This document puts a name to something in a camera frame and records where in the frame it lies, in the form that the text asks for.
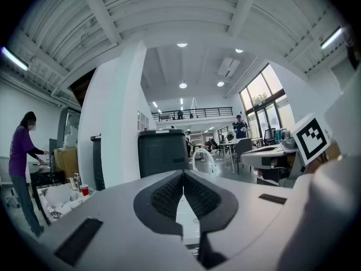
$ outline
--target ceiling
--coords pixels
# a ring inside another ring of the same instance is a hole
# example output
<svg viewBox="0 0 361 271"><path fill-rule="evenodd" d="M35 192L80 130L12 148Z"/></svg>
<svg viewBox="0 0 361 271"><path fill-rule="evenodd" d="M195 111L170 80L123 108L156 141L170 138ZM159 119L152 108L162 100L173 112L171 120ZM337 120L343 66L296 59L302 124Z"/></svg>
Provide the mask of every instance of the ceiling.
<svg viewBox="0 0 361 271"><path fill-rule="evenodd" d="M141 84L149 102L225 95L258 57L307 75L337 55L342 37L323 51L320 43L339 25L327 0L37 0L7 45L29 70L2 59L0 77L58 106L79 107L68 86L144 31ZM175 45L175 33L189 38L177 41L187 47ZM245 51L235 53L236 44ZM218 88L226 56L241 63ZM189 87L181 91L184 80Z"/></svg>
<svg viewBox="0 0 361 271"><path fill-rule="evenodd" d="M169 99L169 100L156 100L155 103L157 104L157 107L153 105L153 102L149 102L149 108L151 109L151 112L157 112L158 110L165 112L165 111L176 111L180 110L183 106L184 110L189 110L192 105L192 98L182 98L183 104L181 104L181 98L177 99Z"/></svg>

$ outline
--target air conditioner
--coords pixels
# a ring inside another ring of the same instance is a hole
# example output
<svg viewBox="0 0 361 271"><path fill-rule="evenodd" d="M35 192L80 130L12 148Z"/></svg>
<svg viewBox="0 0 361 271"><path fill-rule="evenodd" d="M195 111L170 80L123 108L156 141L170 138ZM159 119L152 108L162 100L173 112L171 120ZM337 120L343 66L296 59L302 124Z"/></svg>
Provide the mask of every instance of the air conditioner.
<svg viewBox="0 0 361 271"><path fill-rule="evenodd" d="M225 57L218 70L218 75L221 75L224 78L231 77L233 73L236 71L239 63L240 63L239 60L235 60L234 58L231 57Z"/></svg>

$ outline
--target man in blue shirt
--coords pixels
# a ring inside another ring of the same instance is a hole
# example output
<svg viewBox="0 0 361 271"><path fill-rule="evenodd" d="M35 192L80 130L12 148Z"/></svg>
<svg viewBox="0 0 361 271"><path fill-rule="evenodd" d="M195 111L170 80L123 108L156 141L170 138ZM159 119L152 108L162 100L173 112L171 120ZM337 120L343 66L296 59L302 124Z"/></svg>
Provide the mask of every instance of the man in blue shirt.
<svg viewBox="0 0 361 271"><path fill-rule="evenodd" d="M233 129L237 134L236 138L246 138L246 128L248 127L247 124L242 121L240 115L237 115L236 118L237 122L233 125Z"/></svg>

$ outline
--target cardboard box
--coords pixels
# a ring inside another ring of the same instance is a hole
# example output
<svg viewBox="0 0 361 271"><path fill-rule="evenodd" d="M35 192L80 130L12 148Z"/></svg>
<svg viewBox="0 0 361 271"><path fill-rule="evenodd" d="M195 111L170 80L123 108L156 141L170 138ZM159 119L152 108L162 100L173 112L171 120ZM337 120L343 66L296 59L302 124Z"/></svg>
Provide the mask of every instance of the cardboard box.
<svg viewBox="0 0 361 271"><path fill-rule="evenodd" d="M58 170L64 171L67 178L74 177L72 173L79 173L78 151L76 147L64 151L56 148L54 150L55 165Z"/></svg>

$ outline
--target gray trash bin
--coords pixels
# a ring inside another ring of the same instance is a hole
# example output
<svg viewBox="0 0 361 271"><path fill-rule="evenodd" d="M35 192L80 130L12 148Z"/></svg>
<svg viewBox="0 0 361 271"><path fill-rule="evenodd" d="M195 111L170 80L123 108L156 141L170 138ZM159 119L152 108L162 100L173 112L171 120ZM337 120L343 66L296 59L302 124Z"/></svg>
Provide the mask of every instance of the gray trash bin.
<svg viewBox="0 0 361 271"><path fill-rule="evenodd" d="M182 129L145 130L138 137L140 177L190 169L186 136Z"/></svg>

